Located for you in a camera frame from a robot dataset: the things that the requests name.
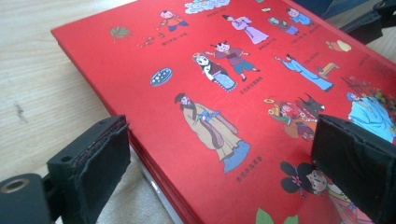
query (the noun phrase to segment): cartoon character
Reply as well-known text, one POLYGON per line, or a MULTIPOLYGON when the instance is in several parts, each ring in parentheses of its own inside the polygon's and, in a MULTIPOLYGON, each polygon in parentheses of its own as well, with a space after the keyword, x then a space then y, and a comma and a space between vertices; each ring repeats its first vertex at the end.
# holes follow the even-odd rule
POLYGON ((329 49, 333 49, 336 51, 348 52, 352 50, 352 47, 347 43, 344 43, 342 40, 337 40, 336 42, 326 41, 326 45, 329 49))
POLYGON ((288 136, 292 138, 301 136, 306 142, 314 139, 317 120, 307 117, 296 104, 290 102, 275 104, 271 99, 266 99, 264 102, 274 104, 268 110, 268 115, 282 124, 288 136))
POLYGON ((396 136, 395 127, 390 120, 387 110, 375 97, 362 97, 348 92, 346 98, 352 102, 348 119, 363 129, 393 142, 396 136))
POLYGON ((306 199, 304 190, 319 195, 328 190, 332 204, 335 206, 343 224, 374 223, 368 218, 334 183, 321 171, 307 162, 292 166, 286 161, 280 163, 280 169, 288 175, 281 180, 280 185, 287 193, 300 192, 306 199))
POLYGON ((224 162, 224 174, 235 169, 248 154, 250 144, 237 137, 237 129, 221 114, 204 105, 194 103, 185 93, 175 98, 180 103, 184 119, 209 149, 216 150, 224 162))
POLYGON ((332 89, 333 84, 331 82, 320 78, 317 74, 314 74, 313 72, 306 69, 289 54, 286 55, 287 62, 281 60, 278 57, 275 57, 275 59, 281 61, 289 70, 300 73, 303 77, 320 87, 323 91, 327 92, 332 89))
POLYGON ((175 31, 176 28, 180 26, 188 26, 189 24, 186 23, 183 19, 181 19, 178 15, 172 13, 171 11, 165 10, 161 12, 161 17, 163 18, 163 21, 161 22, 161 25, 157 27, 157 30, 159 30, 162 26, 167 25, 169 31, 175 31))
POLYGON ((204 54, 195 53, 192 59, 201 66, 202 72, 209 80, 218 83, 225 91, 232 91, 236 83, 228 77, 227 71, 219 64, 211 62, 204 54))
POLYGON ((227 58, 233 70, 242 77, 242 81, 246 81, 247 77, 244 74, 244 69, 248 71, 260 72, 260 69, 254 67, 252 63, 247 62, 243 55, 249 55, 248 53, 242 51, 241 49, 232 49, 227 41, 224 43, 218 43, 215 47, 216 52, 207 51, 206 54, 213 55, 217 59, 227 58))
POLYGON ((271 17, 270 19, 268 19, 268 21, 277 28, 279 28, 279 30, 284 31, 290 35, 297 35, 299 32, 295 26, 290 25, 284 20, 271 17))
POLYGON ((257 30, 256 28, 251 27, 251 20, 248 17, 240 17, 238 19, 234 19, 233 17, 228 15, 222 15, 222 17, 225 20, 230 21, 233 25, 233 28, 235 28, 236 30, 244 30, 247 36, 253 42, 253 44, 259 44, 268 37, 267 34, 257 30))
POLYGON ((311 24, 313 24, 312 20, 309 19, 307 16, 305 16, 303 13, 297 11, 294 8, 288 8, 286 9, 286 11, 288 12, 290 18, 292 21, 296 22, 296 23, 301 23, 302 25, 307 25, 310 26, 311 24))

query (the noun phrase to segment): wooden table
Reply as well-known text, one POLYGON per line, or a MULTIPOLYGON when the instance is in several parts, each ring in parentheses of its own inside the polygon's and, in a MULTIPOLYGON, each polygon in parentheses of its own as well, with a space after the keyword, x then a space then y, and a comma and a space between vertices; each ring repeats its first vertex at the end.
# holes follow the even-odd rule
MULTIPOLYGON (((50 33, 131 1, 3 0, 0 7, 0 181, 44 176, 46 162, 109 115, 50 33)), ((329 19, 342 26, 370 4, 329 19)), ((396 62, 396 28, 368 46, 396 62)), ((136 156, 98 223, 171 223, 136 156)))

